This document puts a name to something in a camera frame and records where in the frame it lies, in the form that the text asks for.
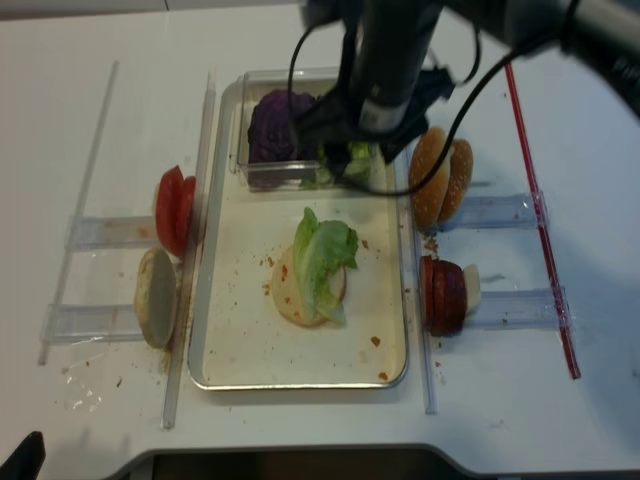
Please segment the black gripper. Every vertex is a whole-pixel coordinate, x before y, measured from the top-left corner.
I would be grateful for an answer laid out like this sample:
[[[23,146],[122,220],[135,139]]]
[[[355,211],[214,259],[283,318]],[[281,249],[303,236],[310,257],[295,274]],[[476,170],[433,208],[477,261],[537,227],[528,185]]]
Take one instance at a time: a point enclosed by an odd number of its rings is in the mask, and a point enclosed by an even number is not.
[[[454,90],[447,69],[423,67],[441,3],[304,1],[300,8],[308,32],[334,22],[345,32],[336,84],[292,116],[296,143],[323,144],[335,179],[352,160],[351,142],[375,144],[393,161],[427,131],[427,109]]]

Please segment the grey robot base edge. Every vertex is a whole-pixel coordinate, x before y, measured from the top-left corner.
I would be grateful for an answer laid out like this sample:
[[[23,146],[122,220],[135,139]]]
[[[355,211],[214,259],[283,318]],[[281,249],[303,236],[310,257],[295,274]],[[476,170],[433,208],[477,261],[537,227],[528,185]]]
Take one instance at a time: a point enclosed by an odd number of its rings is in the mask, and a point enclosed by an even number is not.
[[[439,447],[336,445],[263,449],[181,450],[144,454],[111,479],[637,479],[637,467],[558,468],[538,455],[510,459],[510,450],[481,448],[466,459]]]

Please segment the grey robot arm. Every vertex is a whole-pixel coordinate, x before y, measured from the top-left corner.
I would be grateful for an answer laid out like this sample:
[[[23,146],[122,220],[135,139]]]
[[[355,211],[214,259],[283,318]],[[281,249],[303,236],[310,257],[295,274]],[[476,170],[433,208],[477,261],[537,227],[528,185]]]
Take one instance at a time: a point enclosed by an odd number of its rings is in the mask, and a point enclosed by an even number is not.
[[[423,67],[444,9],[508,46],[510,59],[558,46],[639,109],[636,1],[308,1],[308,32],[340,21],[345,34],[336,85],[289,117],[296,142],[376,143],[392,161],[425,133],[427,109],[454,89],[445,69]]]

